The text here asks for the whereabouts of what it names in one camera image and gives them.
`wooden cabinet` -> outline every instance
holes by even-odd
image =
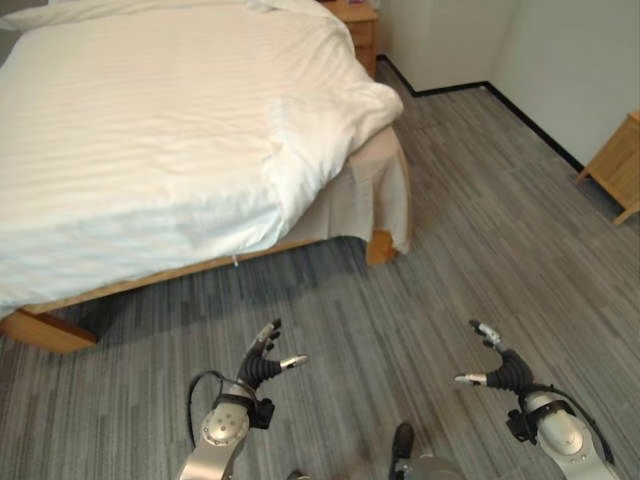
[[[588,175],[624,207],[614,224],[619,225],[640,211],[640,111],[627,117],[580,172],[576,183],[581,183]]]
[[[352,3],[334,0],[322,5],[344,22],[351,32],[356,47],[356,57],[369,75],[376,76],[376,33],[378,14],[367,3]]]

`white bedsheet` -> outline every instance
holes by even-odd
[[[0,69],[0,318],[272,246],[401,112],[314,0],[24,10]]]

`black shoe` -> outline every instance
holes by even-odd
[[[413,438],[415,434],[411,424],[404,422],[398,425],[391,445],[391,468],[389,468],[389,480],[402,480],[404,472],[396,472],[398,460],[411,458],[413,450]]]
[[[289,474],[287,480],[311,480],[311,477],[300,470],[294,470]]]

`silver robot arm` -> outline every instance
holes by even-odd
[[[475,320],[470,323],[476,333],[485,337],[483,343],[500,353],[503,364],[494,372],[463,374],[455,380],[469,385],[511,390],[520,395],[524,400],[523,411],[511,412],[507,424],[513,427],[512,433],[519,440],[539,443],[567,480],[620,480],[611,463],[598,456],[591,430],[573,415],[571,407],[548,393],[553,389],[545,391],[535,388],[529,366],[502,342],[498,332],[485,323]],[[516,424],[522,427],[522,436],[514,431],[517,430]]]
[[[177,480],[228,480],[233,473],[233,463],[242,451],[244,440],[253,426],[268,428],[273,404],[267,400],[269,413],[261,420],[260,405],[255,391],[260,384],[279,373],[302,365],[306,355],[296,355],[277,362],[265,357],[280,336],[281,321],[269,323],[258,334],[247,351],[237,382],[216,401],[215,408],[202,421],[199,438],[193,452],[187,457]]]

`wooden bed frame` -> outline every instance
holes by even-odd
[[[261,257],[271,253],[283,252],[285,250],[297,248],[302,245],[308,245],[317,241],[319,240],[285,243],[282,245],[276,245],[268,250],[249,253],[246,255],[238,255],[236,258],[238,261],[248,260],[250,258]],[[391,234],[388,231],[384,230],[373,232],[373,236],[367,245],[367,264],[379,265],[392,260],[396,254],[392,244]],[[6,317],[4,321],[0,323],[0,334],[7,335],[14,340],[35,345],[56,353],[69,353],[82,348],[91,347],[98,342],[98,337],[95,334],[72,325],[71,323],[57,318],[47,312],[87,302],[96,298],[106,297],[108,295],[113,295],[114,293],[124,292],[134,288],[143,287],[145,285],[164,282],[165,280],[170,280],[172,278],[178,278],[184,275],[201,272],[203,270],[228,265],[233,262],[234,260],[232,257],[217,258],[206,262],[188,265],[183,268],[165,270],[138,280],[107,285],[105,287],[100,287],[95,290],[90,290],[80,295],[55,302],[25,305]]]

